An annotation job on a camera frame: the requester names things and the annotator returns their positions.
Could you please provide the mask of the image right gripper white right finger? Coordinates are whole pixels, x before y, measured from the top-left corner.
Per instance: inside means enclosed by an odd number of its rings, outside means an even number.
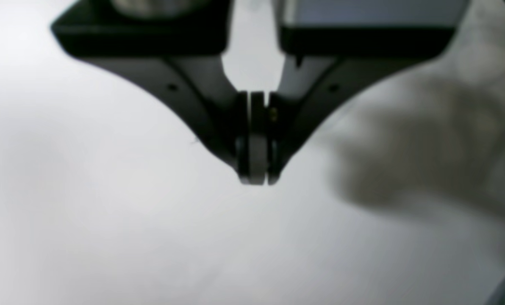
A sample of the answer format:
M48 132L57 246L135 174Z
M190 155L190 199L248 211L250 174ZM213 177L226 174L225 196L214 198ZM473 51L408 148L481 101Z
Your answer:
M437 57L455 26L278 25L286 55L275 91L250 93L250 183L274 185L339 106L370 86Z

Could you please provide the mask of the image right gripper black left finger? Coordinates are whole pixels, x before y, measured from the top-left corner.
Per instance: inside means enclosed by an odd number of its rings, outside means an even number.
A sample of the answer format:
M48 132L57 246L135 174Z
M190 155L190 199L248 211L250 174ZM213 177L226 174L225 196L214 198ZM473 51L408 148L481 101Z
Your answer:
M184 16L132 19L109 0L79 0L52 23L59 46L164 103L247 185L247 92L224 72L233 2L210 0Z

